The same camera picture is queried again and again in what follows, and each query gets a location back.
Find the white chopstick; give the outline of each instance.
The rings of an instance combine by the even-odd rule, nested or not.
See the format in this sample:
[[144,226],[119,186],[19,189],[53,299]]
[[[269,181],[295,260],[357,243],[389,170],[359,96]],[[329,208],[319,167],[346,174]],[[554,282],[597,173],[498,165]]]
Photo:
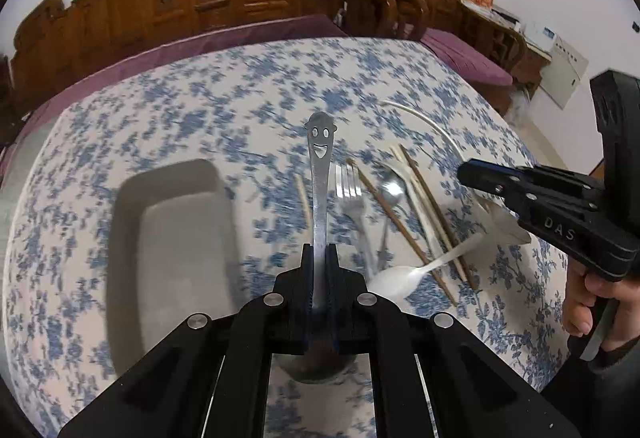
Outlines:
[[298,187],[298,196],[300,196],[300,203],[302,203],[302,210],[305,214],[306,228],[308,231],[307,240],[310,243],[312,238],[313,224],[311,222],[311,209],[309,208],[309,200],[306,197],[305,181],[299,174],[295,175],[295,178],[296,186]]
[[[414,172],[409,168],[409,165],[404,162],[404,155],[400,151],[400,149],[394,145],[391,146],[391,153],[396,157],[396,160],[402,165],[401,169],[407,168],[408,171],[405,173],[398,173],[401,171],[396,168],[394,171],[402,178],[402,180],[406,184],[406,189],[409,194],[409,198],[411,202],[414,204],[414,210],[416,215],[418,216],[418,220],[420,221],[420,225],[422,226],[422,230],[424,232],[424,236],[426,237],[427,244],[431,249],[431,255],[433,259],[442,255],[442,249],[440,248],[440,242],[438,241],[438,237],[433,230],[433,222],[430,222],[427,213],[424,210],[422,199],[420,198],[421,189],[420,187],[416,187],[417,180],[414,177]],[[392,162],[386,163],[392,169],[394,165]]]
[[[393,147],[392,152],[394,156],[398,160],[400,160],[400,162],[404,163],[405,165],[409,165],[409,163],[406,161],[404,153],[400,151],[399,148]],[[436,230],[436,232],[438,233],[438,236],[442,239],[445,246],[447,247],[447,250],[448,250],[447,254],[450,255],[450,253],[452,252],[452,250],[455,249],[455,247],[453,246],[452,241],[449,240],[449,235],[447,234],[447,232],[444,230],[444,227],[440,223],[440,218],[438,217],[438,214],[436,213],[436,211],[434,211],[434,209],[436,209],[437,207],[431,204],[431,201],[429,200],[426,193],[422,189],[422,186],[420,185],[420,182],[418,181],[417,176],[415,176],[415,173],[413,172],[413,170],[411,173],[411,181],[412,181],[412,185],[414,186],[414,189],[416,190],[418,196],[420,197],[422,206],[424,207],[425,211],[427,212],[427,216],[431,221],[431,227]],[[438,258],[442,253],[442,249],[440,248],[440,243],[437,242],[436,244],[438,248],[438,253],[434,253],[434,256],[433,256],[434,258]],[[453,265],[458,271],[458,275],[460,276],[462,281],[468,282],[468,277],[466,277],[465,270],[463,269],[462,264],[460,263],[460,260],[455,259],[457,257],[458,256],[454,256],[454,258],[452,259]]]

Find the electrical box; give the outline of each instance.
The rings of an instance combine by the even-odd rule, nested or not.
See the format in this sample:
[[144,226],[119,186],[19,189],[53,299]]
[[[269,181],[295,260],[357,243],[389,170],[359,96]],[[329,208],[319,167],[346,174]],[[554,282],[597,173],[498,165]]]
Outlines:
[[558,36],[551,49],[551,64],[540,71],[540,87],[559,107],[564,108],[588,64],[589,61],[580,52]]

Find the chopstick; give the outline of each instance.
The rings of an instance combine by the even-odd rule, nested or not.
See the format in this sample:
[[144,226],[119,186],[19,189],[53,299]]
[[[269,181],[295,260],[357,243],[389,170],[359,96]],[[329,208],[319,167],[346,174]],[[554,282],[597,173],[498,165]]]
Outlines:
[[428,204],[426,198],[424,197],[424,192],[420,188],[420,184],[418,183],[414,173],[412,173],[409,164],[405,161],[404,155],[400,152],[400,147],[398,145],[392,145],[391,153],[396,157],[396,160],[402,164],[404,167],[409,169],[409,173],[402,173],[402,181],[408,179],[410,183],[406,184],[407,194],[409,196],[409,200],[414,207],[414,211],[420,220],[420,225],[422,226],[422,230],[424,232],[424,237],[427,240],[427,244],[431,247],[431,252],[433,253],[434,258],[437,257],[437,252],[440,251],[440,242],[438,241],[438,235],[434,230],[435,222],[434,214],[430,213],[427,209]]
[[[440,232],[440,237],[444,241],[444,244],[447,247],[447,250],[450,251],[451,249],[453,249],[453,242],[455,241],[455,237],[453,235],[451,227],[449,226],[449,222],[447,222],[447,220],[444,218],[444,215],[440,210],[440,206],[438,205],[438,203],[436,202],[436,199],[431,193],[431,190],[429,189],[427,182],[422,176],[422,173],[420,173],[418,166],[415,165],[414,159],[411,157],[411,155],[409,155],[409,152],[406,150],[404,145],[400,144],[400,150],[402,151],[402,154],[404,155],[404,158],[406,159],[407,163],[409,164],[411,169],[414,171],[414,174],[418,179],[418,182],[420,183],[420,187],[422,187],[422,190],[427,196],[426,199],[428,200],[428,203],[430,205],[425,205],[425,207],[430,211],[430,214],[433,213],[435,215],[436,220],[434,220],[434,222],[437,221],[438,223],[434,223],[434,225],[436,226],[436,229],[438,230],[438,232]],[[468,282],[473,290],[477,290],[478,284],[476,283],[476,278],[473,274],[471,274],[471,271],[469,270],[469,266],[465,258],[463,256],[459,256],[458,258],[453,259],[453,264],[455,265],[456,270],[460,275],[460,278],[463,281]]]
[[[373,187],[373,184],[369,181],[369,178],[367,178],[367,176],[362,172],[362,170],[360,170],[360,168],[358,167],[356,162],[353,160],[353,158],[348,158],[347,163],[351,164],[355,169],[358,170],[358,176],[360,176],[360,180],[362,180],[362,183],[364,184],[364,186],[369,190],[369,192],[373,195],[373,198],[377,200],[377,202],[380,204],[380,206],[382,207],[386,215],[389,217],[389,219],[391,219],[394,225],[402,233],[402,235],[404,236],[404,239],[407,241],[407,243],[409,243],[410,247],[414,250],[414,252],[420,258],[420,261],[422,261],[423,264],[428,265],[430,261],[427,258],[427,256],[424,255],[424,252],[421,250],[421,248],[418,246],[415,240],[411,237],[411,234],[409,234],[409,231],[406,229],[404,224],[398,219],[398,217],[396,216],[396,213],[393,211],[391,206],[386,202],[386,200],[378,192],[378,190],[375,187]],[[433,278],[435,279],[439,287],[444,290],[444,293],[447,295],[447,297],[451,301],[451,304],[453,306],[458,306],[456,299],[453,297],[453,294],[450,292],[449,287],[447,287],[445,282],[440,277],[440,274],[437,271],[431,271],[431,275],[433,276]]]
[[311,234],[311,229],[312,229],[311,209],[309,208],[309,200],[306,198],[305,182],[302,180],[302,177],[299,174],[295,175],[295,177],[296,177],[296,186],[298,187],[298,195],[300,196],[300,202],[302,203],[302,210],[305,213],[306,228],[308,229],[308,234],[309,234],[308,240],[311,241],[313,237]]

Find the rectangular plate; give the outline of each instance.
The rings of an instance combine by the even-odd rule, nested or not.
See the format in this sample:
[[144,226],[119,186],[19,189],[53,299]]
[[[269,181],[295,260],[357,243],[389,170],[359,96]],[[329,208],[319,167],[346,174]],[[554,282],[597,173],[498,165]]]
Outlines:
[[246,301],[233,209],[212,163],[181,162],[122,185],[111,222],[106,286],[116,374],[190,314],[217,319]]

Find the metal screw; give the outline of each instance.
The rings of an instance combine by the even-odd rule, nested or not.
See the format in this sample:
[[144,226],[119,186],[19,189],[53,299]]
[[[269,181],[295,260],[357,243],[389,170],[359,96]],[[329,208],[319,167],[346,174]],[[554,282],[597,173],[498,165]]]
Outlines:
[[279,293],[271,292],[265,295],[262,300],[267,306],[279,306],[283,303],[284,297]]
[[204,313],[194,313],[189,319],[187,319],[187,325],[193,330],[199,330],[207,325],[209,320]]
[[453,317],[448,313],[438,313],[436,317],[433,318],[433,322],[440,328],[451,328],[453,326]]
[[358,296],[358,303],[362,304],[363,306],[373,306],[377,302],[378,298],[370,292],[361,293]]

